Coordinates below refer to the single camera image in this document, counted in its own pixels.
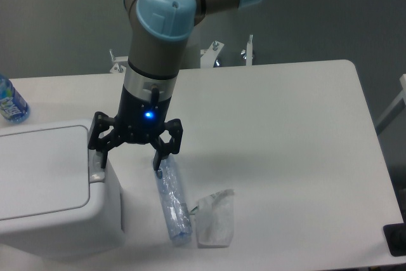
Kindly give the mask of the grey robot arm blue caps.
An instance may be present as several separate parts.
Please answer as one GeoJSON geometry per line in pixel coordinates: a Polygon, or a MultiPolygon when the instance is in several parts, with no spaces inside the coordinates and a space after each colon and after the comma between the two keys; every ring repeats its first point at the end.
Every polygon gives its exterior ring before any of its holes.
{"type": "Polygon", "coordinates": [[[123,143],[151,144],[154,170],[180,151],[183,127],[166,120],[176,79],[193,28],[210,14],[262,0],[123,0],[132,30],[128,67],[117,115],[94,115],[88,147],[107,165],[123,143]]]}

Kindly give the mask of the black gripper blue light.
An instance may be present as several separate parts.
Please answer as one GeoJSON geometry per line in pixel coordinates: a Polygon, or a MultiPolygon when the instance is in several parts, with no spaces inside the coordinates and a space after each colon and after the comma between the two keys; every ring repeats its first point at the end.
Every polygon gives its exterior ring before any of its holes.
{"type": "Polygon", "coordinates": [[[171,98],[155,104],[133,96],[126,88],[122,89],[116,117],[103,112],[95,112],[89,132],[88,149],[101,154],[100,167],[105,169],[108,152],[123,142],[146,144],[151,141],[155,149],[154,171],[159,170],[163,159],[180,152],[183,126],[180,119],[168,122],[166,114],[171,98]],[[170,135],[166,143],[160,137],[167,131],[170,135]]]}

